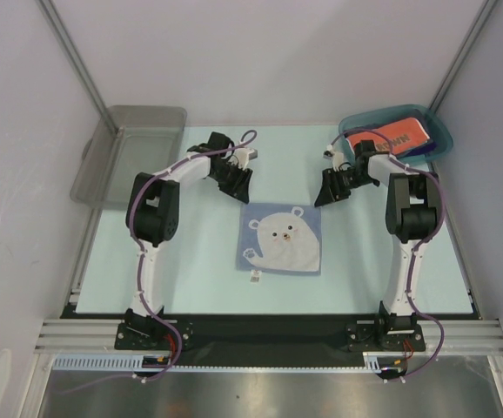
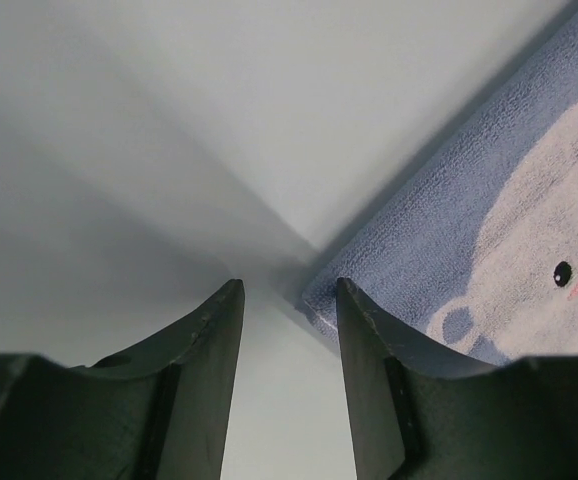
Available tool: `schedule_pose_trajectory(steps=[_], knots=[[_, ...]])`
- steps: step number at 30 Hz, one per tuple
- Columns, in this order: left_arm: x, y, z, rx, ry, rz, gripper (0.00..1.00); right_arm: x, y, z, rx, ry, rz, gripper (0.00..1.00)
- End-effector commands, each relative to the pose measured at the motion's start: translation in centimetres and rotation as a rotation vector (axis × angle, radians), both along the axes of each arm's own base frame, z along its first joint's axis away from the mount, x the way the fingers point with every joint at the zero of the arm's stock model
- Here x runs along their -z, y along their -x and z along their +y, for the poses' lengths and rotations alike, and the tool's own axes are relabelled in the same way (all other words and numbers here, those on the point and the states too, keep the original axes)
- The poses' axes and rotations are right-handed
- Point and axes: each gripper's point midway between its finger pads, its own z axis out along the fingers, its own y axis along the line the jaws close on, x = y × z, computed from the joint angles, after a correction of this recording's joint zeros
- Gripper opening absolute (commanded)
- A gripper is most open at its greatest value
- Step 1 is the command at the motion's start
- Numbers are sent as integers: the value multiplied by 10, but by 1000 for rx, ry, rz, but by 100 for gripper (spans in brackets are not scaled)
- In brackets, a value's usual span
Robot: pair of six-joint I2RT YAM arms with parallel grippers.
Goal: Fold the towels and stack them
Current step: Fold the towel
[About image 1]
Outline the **light blue towel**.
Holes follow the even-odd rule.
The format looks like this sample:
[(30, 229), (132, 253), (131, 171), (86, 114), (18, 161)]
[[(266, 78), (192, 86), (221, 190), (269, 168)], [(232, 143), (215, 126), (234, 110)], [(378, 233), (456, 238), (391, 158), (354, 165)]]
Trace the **light blue towel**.
[(236, 268), (319, 276), (321, 212), (314, 206), (250, 203), (240, 212)]

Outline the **orange towel with teal trim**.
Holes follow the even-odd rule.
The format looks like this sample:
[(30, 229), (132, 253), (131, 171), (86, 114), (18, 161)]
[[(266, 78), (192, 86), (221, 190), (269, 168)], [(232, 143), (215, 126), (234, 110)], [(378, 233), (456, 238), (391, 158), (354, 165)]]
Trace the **orange towel with teal trim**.
[(384, 135), (390, 141), (392, 153), (396, 156), (408, 153), (431, 140), (426, 128), (417, 117), (401, 118), (377, 127), (359, 128), (357, 133), (345, 137), (352, 149), (362, 140), (372, 140), (378, 152), (388, 152), (389, 143), (380, 135)]

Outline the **purple microfiber towel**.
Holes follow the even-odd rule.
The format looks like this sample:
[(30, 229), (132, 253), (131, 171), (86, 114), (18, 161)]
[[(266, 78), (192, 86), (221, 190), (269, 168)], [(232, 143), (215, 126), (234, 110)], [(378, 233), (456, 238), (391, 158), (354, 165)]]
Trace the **purple microfiber towel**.
[(426, 143), (424, 143), (421, 146), (415, 147), (412, 150), (410, 150), (406, 156), (411, 157), (411, 156), (419, 156), (419, 155), (424, 155), (429, 152), (432, 152), (435, 148), (437, 147), (437, 144), (432, 141), (428, 140)]

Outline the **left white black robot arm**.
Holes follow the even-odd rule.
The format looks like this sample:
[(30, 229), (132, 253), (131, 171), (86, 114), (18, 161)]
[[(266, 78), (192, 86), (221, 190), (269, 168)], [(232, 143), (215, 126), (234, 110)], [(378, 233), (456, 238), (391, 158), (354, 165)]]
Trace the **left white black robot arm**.
[(136, 287), (130, 307), (117, 329), (118, 350), (153, 350), (171, 340), (171, 350), (183, 346), (178, 329), (162, 318), (164, 283), (169, 266), (168, 245), (179, 226), (181, 192), (201, 179), (213, 179), (227, 196), (247, 204), (252, 169), (257, 157), (251, 148), (257, 137), (246, 131), (236, 143), (220, 132), (190, 147), (176, 163), (134, 179), (125, 224), (137, 246)]

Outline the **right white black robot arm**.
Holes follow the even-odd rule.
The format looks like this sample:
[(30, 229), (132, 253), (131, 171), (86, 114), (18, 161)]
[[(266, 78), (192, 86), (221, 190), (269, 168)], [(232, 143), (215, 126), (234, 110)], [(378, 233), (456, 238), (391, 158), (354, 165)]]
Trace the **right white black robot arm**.
[(324, 157), (332, 166), (322, 171), (316, 207), (348, 199), (364, 185), (384, 185), (387, 190), (385, 223), (392, 237), (390, 279), (373, 323), (346, 327), (350, 351), (403, 349), (423, 351), (424, 337), (418, 320), (427, 319), (416, 305), (421, 263), (430, 241), (444, 223), (444, 202), (439, 181), (401, 163), (390, 152), (379, 152), (371, 140), (354, 147), (354, 162), (328, 145)]

